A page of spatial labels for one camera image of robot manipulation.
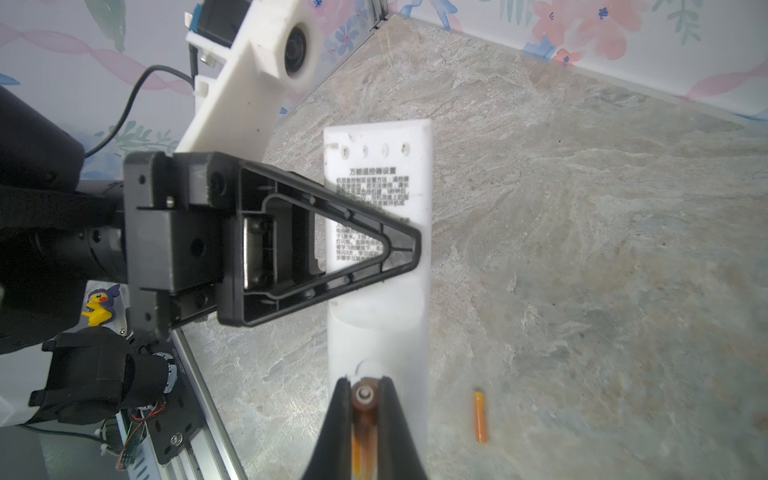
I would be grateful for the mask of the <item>white remote control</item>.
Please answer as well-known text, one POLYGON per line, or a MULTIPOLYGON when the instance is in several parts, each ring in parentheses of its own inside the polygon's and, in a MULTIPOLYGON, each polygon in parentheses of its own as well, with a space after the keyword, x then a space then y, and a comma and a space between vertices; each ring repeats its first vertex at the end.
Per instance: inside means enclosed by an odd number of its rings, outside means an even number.
POLYGON ((325 129, 328 190, 384 216, 328 221, 325 265, 373 282, 327 304, 328 383, 348 385, 355 479, 422 479, 427 450, 433 123, 325 129))

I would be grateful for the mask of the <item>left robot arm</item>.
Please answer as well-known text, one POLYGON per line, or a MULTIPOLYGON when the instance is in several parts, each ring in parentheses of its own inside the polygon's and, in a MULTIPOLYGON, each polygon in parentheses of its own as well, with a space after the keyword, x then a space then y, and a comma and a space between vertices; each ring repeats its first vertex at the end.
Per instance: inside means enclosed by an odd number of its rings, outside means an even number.
POLYGON ((130 155, 79 181, 82 145, 1 94, 5 426, 92 424, 162 408, 180 366, 162 345, 210 313, 252 327, 413 271, 422 233, 292 172, 221 152, 130 155))

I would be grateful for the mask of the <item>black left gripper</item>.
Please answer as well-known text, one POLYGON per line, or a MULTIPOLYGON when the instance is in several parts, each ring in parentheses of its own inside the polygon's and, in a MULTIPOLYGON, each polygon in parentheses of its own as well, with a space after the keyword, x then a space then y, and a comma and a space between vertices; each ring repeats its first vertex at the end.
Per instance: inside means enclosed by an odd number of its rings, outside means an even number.
POLYGON ((123 164, 130 319, 147 342, 216 307, 221 324, 255 327, 409 273, 421 232, 294 172, 220 152, 134 152, 123 164), (322 217, 382 246, 324 271, 322 217))

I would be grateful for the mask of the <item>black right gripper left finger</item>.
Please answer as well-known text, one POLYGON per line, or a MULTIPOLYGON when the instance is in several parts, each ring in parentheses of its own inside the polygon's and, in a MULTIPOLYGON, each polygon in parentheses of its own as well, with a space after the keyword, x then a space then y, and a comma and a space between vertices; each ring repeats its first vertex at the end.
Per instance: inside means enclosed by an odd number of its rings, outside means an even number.
POLYGON ((322 428, 303 480, 352 478, 353 406, 351 384, 340 378, 334 387, 322 428))

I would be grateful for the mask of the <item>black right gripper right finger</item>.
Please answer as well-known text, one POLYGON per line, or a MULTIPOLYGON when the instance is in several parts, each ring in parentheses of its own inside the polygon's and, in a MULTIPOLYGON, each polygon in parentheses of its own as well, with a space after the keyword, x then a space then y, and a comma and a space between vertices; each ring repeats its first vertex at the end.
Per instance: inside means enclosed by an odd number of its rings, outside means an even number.
POLYGON ((377 474, 380 480, 427 480, 394 382, 378 382, 377 474))

